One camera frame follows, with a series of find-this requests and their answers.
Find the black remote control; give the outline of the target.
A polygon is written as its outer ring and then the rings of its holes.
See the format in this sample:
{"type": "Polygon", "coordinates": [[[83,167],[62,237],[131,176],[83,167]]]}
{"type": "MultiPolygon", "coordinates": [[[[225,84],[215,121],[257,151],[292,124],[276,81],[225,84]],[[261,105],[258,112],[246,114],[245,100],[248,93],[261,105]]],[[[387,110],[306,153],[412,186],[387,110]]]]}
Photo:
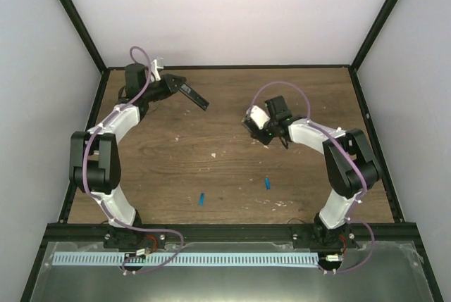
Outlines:
{"type": "Polygon", "coordinates": [[[180,86],[180,92],[189,100],[191,100],[195,105],[200,107],[203,111],[206,111],[209,107],[209,102],[188,84],[183,83],[180,86]]]}

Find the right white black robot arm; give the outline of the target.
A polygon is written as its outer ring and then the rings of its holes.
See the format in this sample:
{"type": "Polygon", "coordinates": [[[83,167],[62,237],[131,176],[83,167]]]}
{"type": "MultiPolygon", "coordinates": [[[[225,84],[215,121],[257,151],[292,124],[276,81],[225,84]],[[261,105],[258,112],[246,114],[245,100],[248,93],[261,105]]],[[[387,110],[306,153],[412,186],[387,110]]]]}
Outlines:
{"type": "Polygon", "coordinates": [[[313,238],[320,247],[332,246],[350,221],[354,206],[382,178],[363,131],[326,127],[306,116],[293,115],[282,96],[265,101],[265,108],[250,106],[242,123],[251,138],[265,146],[279,138],[285,148],[290,143],[300,144],[324,157],[331,192],[315,215],[313,238]]]}

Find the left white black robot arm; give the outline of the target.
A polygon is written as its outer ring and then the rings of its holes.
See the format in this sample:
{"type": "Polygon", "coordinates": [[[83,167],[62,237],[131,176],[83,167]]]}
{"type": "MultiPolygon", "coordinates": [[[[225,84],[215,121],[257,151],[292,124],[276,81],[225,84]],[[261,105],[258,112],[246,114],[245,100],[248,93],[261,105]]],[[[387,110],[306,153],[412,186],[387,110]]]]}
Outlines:
{"type": "Polygon", "coordinates": [[[158,61],[149,65],[132,63],[125,67],[125,84],[118,91],[112,111],[98,124],[70,138],[70,183],[81,189],[101,208],[110,226],[121,228],[120,241],[137,248],[144,240],[139,213],[121,189],[121,161],[118,145],[125,135],[142,122],[150,103],[178,92],[193,95],[187,78],[162,75],[158,61]]]}

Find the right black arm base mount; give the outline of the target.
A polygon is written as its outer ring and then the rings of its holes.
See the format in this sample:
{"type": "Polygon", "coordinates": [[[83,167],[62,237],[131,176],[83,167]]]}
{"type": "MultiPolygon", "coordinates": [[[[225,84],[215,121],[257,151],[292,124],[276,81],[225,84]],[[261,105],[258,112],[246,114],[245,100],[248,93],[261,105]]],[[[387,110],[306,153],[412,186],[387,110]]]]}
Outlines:
{"type": "Polygon", "coordinates": [[[346,245],[355,248],[356,243],[345,233],[344,227],[327,229],[315,224],[293,224],[289,226],[290,236],[295,248],[309,248],[311,250],[338,250],[346,245]]]}

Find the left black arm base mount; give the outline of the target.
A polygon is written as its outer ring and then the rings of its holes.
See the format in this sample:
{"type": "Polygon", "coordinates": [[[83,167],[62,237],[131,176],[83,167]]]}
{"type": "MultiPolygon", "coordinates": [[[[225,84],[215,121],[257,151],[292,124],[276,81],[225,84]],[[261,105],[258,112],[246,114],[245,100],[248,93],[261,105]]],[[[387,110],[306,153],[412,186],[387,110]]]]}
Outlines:
{"type": "Polygon", "coordinates": [[[119,250],[137,250],[150,248],[157,250],[165,246],[165,234],[138,232],[131,229],[108,226],[105,237],[105,248],[116,248],[119,250]]]}

